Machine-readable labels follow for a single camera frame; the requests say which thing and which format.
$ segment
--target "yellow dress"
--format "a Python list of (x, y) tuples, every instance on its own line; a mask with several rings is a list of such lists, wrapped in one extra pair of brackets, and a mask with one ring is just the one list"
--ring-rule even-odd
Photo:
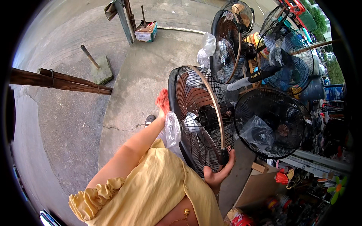
[(157, 139), (126, 179), (69, 196), (69, 206), (88, 225), (157, 224), (187, 195), (198, 224), (223, 225), (210, 187)]

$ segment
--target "concrete block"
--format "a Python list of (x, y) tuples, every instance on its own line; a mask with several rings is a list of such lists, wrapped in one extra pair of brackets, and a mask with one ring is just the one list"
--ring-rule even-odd
[(113, 73), (109, 67), (108, 59), (106, 55), (102, 55), (95, 59), (99, 65), (99, 69), (90, 63), (90, 71), (92, 73), (93, 82), (98, 85), (104, 85), (113, 79)]

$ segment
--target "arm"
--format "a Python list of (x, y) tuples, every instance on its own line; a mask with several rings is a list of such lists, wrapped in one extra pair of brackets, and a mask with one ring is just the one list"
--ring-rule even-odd
[(113, 158), (93, 177), (87, 188), (105, 184), (115, 177), (127, 178), (138, 165), (139, 160), (148, 151), (158, 134), (165, 126), (165, 114), (160, 114), (149, 126), (129, 138), (115, 153)]

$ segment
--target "tree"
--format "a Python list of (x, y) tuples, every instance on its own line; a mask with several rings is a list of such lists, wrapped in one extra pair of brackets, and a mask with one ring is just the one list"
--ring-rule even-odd
[(333, 47), (332, 47), (332, 45), (324, 46), (323, 48), (324, 48), (324, 50), (325, 50), (326, 52), (333, 52)]
[(325, 22), (323, 15), (320, 13), (320, 11), (317, 8), (312, 7), (309, 3), (307, 3), (306, 0), (300, 0), (300, 2), (303, 4), (306, 10), (309, 11), (314, 21), (316, 22), (317, 29), (314, 29), (311, 32), (314, 34), (314, 36), (318, 41), (323, 41), (324, 40), (323, 34), (327, 31), (327, 23)]
[(325, 33), (327, 31), (327, 23), (325, 22), (325, 19), (319, 12), (319, 10), (312, 7), (309, 12), (313, 16), (313, 19), (317, 24), (317, 30), (319, 30), (321, 33)]
[(327, 60), (327, 70), (332, 85), (344, 83), (342, 70), (336, 57), (333, 57), (332, 60)]

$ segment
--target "green pinwheel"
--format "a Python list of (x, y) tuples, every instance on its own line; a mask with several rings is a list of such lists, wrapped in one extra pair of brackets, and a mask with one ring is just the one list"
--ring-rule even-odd
[(342, 180), (341, 183), (340, 183), (339, 177), (336, 176), (337, 186), (335, 186), (335, 187), (329, 187), (329, 188), (327, 189), (327, 192), (329, 192), (329, 193), (332, 193), (332, 192), (335, 191), (335, 194), (333, 195), (333, 198), (332, 198), (332, 200), (331, 200), (331, 204), (332, 204), (332, 205), (333, 205), (334, 203), (336, 203), (337, 198), (338, 198), (338, 194), (343, 195), (344, 190), (346, 189), (346, 188), (344, 187), (344, 185), (346, 184), (346, 182), (347, 182), (347, 177), (346, 177), (346, 176), (343, 178), (343, 180)]

